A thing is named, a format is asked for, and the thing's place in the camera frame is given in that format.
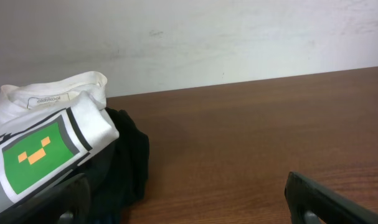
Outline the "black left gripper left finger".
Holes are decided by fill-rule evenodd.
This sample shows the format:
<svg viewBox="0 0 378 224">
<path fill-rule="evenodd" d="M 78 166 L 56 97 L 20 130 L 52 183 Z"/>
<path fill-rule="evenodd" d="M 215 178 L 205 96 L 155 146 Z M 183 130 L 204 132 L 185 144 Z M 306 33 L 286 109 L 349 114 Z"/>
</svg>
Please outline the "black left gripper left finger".
<svg viewBox="0 0 378 224">
<path fill-rule="evenodd" d="M 0 214 L 0 224 L 86 223 L 90 213 L 91 192 L 85 174 L 52 187 Z"/>
</svg>

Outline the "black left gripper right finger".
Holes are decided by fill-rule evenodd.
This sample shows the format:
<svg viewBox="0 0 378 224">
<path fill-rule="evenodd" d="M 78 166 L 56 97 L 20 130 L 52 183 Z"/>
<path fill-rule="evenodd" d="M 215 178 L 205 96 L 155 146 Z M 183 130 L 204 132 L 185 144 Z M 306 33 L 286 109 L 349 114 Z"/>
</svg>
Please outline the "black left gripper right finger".
<svg viewBox="0 0 378 224">
<path fill-rule="evenodd" d="M 378 223 L 378 214 L 297 172 L 288 174 L 285 198 L 292 223 Z"/>
</svg>

